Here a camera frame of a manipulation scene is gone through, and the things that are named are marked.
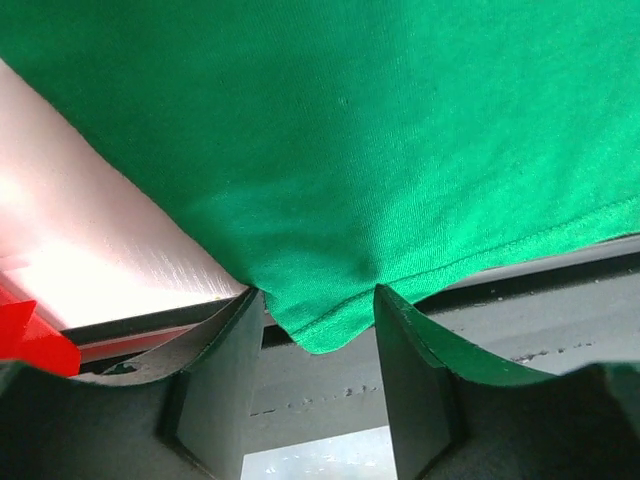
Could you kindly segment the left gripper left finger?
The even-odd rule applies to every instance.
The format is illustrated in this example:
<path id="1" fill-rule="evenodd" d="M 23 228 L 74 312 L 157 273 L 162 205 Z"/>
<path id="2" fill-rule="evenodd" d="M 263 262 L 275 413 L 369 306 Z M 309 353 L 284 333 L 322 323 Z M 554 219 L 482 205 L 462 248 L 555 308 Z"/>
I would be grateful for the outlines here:
<path id="1" fill-rule="evenodd" d="M 5 479 L 237 479 L 264 328 L 249 289 L 102 374 L 1 365 Z"/>

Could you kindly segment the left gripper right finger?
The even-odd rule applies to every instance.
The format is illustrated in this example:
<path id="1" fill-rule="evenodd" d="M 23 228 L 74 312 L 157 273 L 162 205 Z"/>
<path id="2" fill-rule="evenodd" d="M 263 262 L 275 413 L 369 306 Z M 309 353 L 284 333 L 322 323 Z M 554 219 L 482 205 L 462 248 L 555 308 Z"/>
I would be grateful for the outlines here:
<path id="1" fill-rule="evenodd" d="M 374 293 L 396 472 L 401 479 L 635 479 L 639 366 L 553 375 L 501 358 Z"/>

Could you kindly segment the green t shirt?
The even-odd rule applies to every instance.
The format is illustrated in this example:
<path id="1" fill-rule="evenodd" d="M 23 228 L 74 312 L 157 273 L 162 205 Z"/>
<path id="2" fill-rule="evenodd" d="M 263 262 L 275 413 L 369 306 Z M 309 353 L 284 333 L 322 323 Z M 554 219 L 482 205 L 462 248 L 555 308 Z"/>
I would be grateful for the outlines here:
<path id="1" fill-rule="evenodd" d="M 1 57 L 313 354 L 639 230 L 635 1 L 5 1 Z"/>

